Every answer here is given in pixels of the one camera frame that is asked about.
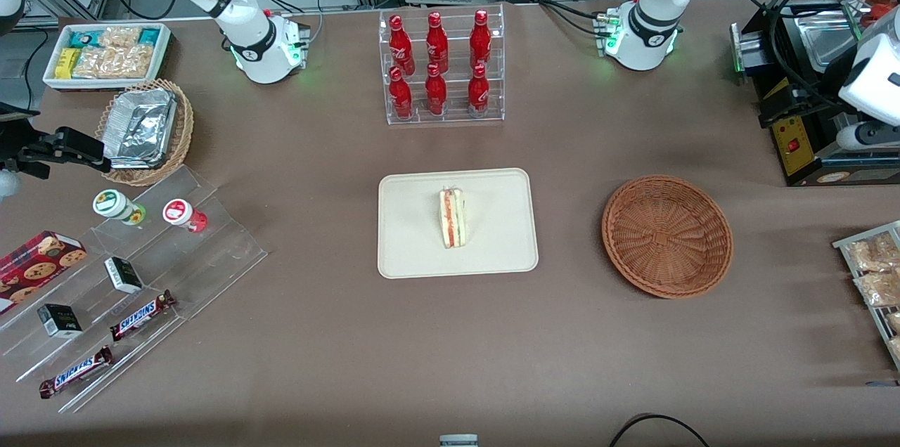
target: white tray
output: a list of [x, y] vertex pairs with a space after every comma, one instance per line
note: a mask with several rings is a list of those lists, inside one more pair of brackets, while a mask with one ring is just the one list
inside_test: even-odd
[[[468, 242], [444, 248], [443, 188], [462, 188]], [[378, 187], [378, 271], [385, 278], [515, 273], [537, 266], [531, 184], [518, 168], [389, 175]]]
[[[72, 34], [85, 31], [104, 30], [104, 28], [112, 27], [140, 27], [145, 30], [160, 30], [160, 36], [157, 43], [153, 47], [153, 56], [150, 57], [150, 66], [147, 69], [147, 75], [144, 78], [113, 78], [113, 79], [59, 79], [55, 76], [56, 65], [59, 62], [59, 53], [62, 49], [68, 47], [72, 40]], [[166, 25], [158, 22], [110, 22], [103, 24], [77, 24], [66, 25], [59, 31], [59, 38], [56, 46], [53, 47], [51, 59], [47, 62], [47, 68], [44, 70], [44, 83], [49, 88], [58, 91], [96, 91], [97, 89], [122, 89], [131, 87], [141, 82], [150, 82], [157, 78], [160, 73], [160, 67], [163, 65], [163, 59], [166, 56], [166, 48], [171, 37], [171, 32]]]

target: snickers bar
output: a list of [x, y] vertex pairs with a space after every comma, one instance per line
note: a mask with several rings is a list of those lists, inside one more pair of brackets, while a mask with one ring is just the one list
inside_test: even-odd
[[97, 354], [86, 358], [86, 360], [71, 367], [65, 371], [65, 373], [57, 375], [55, 379], [47, 379], [41, 382], [41, 398], [51, 398], [51, 396], [60, 392], [63, 387], [70, 385], [78, 379], [83, 379], [88, 373], [92, 373], [98, 368], [110, 366], [112, 364], [113, 353], [108, 346], [103, 345], [103, 348], [100, 349]]
[[167, 309], [167, 307], [170, 307], [171, 305], [174, 305], [175, 303], [176, 300], [174, 300], [174, 297], [172, 297], [172, 293], [170, 293], [169, 290], [166, 289], [166, 291], [160, 294], [160, 296], [154, 297], [153, 301], [150, 301], [149, 303], [147, 303], [147, 305], [144, 305], [142, 309], [139, 309], [137, 312], [132, 313], [121, 323], [117, 323], [117, 325], [114, 325], [112, 328], [110, 328], [110, 331], [112, 332], [112, 340], [114, 342], [122, 340], [122, 338], [125, 338], [125, 335], [128, 335], [129, 332], [135, 331], [142, 325], [145, 325], [148, 320], [154, 318], [157, 315], [160, 315], [163, 310]]

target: brown woven basket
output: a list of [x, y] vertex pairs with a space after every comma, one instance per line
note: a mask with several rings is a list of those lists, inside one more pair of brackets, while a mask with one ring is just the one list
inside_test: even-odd
[[732, 233], [716, 201], [687, 181], [640, 177], [613, 193], [600, 223], [618, 271], [659, 297], [700, 296], [731, 265]]
[[[191, 108], [191, 102], [187, 100], [182, 89], [166, 79], [154, 79], [151, 82], [139, 83], [125, 89], [125, 91], [149, 91], [149, 89], [167, 89], [174, 92], [174, 95], [178, 98], [176, 120], [172, 124], [172, 135], [169, 137], [166, 162], [157, 169], [112, 169], [108, 174], [103, 174], [103, 177], [106, 177], [108, 180], [125, 183], [132, 187], [153, 185], [155, 182], [166, 178], [172, 171], [176, 171], [178, 166], [184, 162], [184, 157], [187, 156], [187, 149], [191, 146], [191, 133], [193, 133], [193, 108]], [[106, 111], [103, 111], [103, 116], [100, 117], [100, 124], [97, 126], [96, 133], [94, 133], [97, 139], [103, 136], [106, 120], [110, 116], [112, 107], [113, 102], [110, 101], [106, 105]]]

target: table surface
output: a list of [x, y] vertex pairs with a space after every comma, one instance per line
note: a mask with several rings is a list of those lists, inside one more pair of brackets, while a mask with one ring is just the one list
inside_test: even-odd
[[[652, 72], [599, 59], [546, 9], [505, 12], [507, 120], [438, 129], [386, 125], [377, 12], [327, 15], [309, 67], [271, 86], [235, 69], [211, 20], [169, 22], [166, 75], [196, 114], [187, 163], [272, 252], [77, 414], [0, 363], [0, 443], [603, 445], [657, 412], [713, 445], [897, 445], [900, 389], [863, 386], [896, 373], [830, 242], [900, 219], [900, 188], [783, 187], [732, 70], [728, 26], [752, 6], [692, 3]], [[93, 132], [109, 98], [48, 89], [36, 127]], [[380, 277], [383, 177], [512, 167], [531, 177], [536, 270]], [[653, 299], [605, 256], [602, 207], [644, 174], [694, 183], [728, 217], [733, 265], [706, 296]], [[107, 187], [75, 165], [24, 178], [0, 252], [80, 235]], [[634, 430], [620, 445], [690, 444]]]

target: cookie box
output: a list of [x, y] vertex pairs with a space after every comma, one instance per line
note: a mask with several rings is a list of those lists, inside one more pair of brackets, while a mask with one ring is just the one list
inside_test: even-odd
[[81, 242], [44, 231], [0, 259], [0, 313], [86, 257]]

